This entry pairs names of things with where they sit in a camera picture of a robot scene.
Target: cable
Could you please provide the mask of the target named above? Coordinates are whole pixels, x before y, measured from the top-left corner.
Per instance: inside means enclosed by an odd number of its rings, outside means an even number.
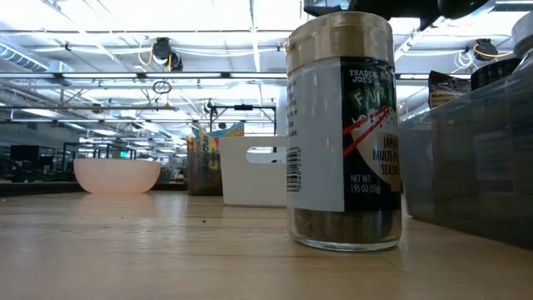
[[[488,57],[488,58],[503,58],[503,57],[506,57],[507,55],[511,55],[513,52],[508,52],[508,53],[505,53],[505,54],[497,54],[497,55],[492,55],[492,54],[485,54],[479,50],[477,50],[477,46],[479,46],[480,44],[476,44],[474,46],[474,51],[476,51],[476,53],[480,54],[480,55],[483,55],[484,57]]]
[[[139,52],[137,52],[137,58],[139,58],[139,62],[141,62],[143,65],[147,66],[150,63],[152,63],[153,43],[150,46],[150,58],[148,58],[148,62],[145,62],[145,61],[142,60],[141,48],[142,48],[142,42],[139,44]]]

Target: wooden tabletop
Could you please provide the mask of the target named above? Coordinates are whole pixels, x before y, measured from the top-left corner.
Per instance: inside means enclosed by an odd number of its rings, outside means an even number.
[[[0,199],[0,299],[533,298],[533,252],[409,218],[396,249],[321,251],[285,215],[179,192]]]

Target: white bowl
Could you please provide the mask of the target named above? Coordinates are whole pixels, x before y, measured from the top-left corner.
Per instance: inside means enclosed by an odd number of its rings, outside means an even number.
[[[156,184],[159,162],[126,159],[74,159],[74,173],[82,188],[98,194],[144,193]]]

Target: ceiling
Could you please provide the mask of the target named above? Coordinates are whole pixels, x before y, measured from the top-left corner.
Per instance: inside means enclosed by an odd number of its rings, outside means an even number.
[[[61,11],[42,0],[0,0],[0,44],[25,53],[43,65],[61,61],[75,72],[165,72],[154,63],[144,65],[150,45],[156,38],[171,39],[174,51],[183,61],[183,72],[261,72],[284,73],[286,54],[283,44],[289,34],[309,17],[301,10],[301,0],[62,0]],[[490,38],[501,53],[511,52],[514,42],[511,29],[526,14],[523,4],[532,1],[498,1],[506,9],[456,21],[445,20],[434,27],[417,32],[419,21],[393,18],[397,73],[469,74],[486,62],[457,62],[458,52],[472,47],[477,38]],[[514,9],[513,3],[522,4]],[[2,72],[27,72],[10,62],[0,60]],[[11,81],[32,89],[32,81]],[[119,81],[106,83],[123,86]],[[268,80],[213,81],[183,79],[164,97],[177,112],[139,112],[141,118],[203,118],[208,99],[218,105],[272,105],[278,102],[283,82]],[[426,82],[397,82],[401,113],[417,112],[427,101]],[[89,88],[74,96],[81,88],[65,90],[70,104],[128,106],[147,105],[154,99],[151,90],[139,87]],[[59,89],[34,89],[51,101],[58,102]],[[250,133],[271,133],[271,112],[228,111],[225,118],[256,119],[264,123],[247,124]],[[183,125],[162,125],[172,134],[187,134]]]

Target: jar label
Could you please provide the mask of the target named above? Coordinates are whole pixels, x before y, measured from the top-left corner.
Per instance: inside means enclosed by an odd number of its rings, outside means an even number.
[[[394,71],[371,58],[341,59],[345,211],[401,208]]]

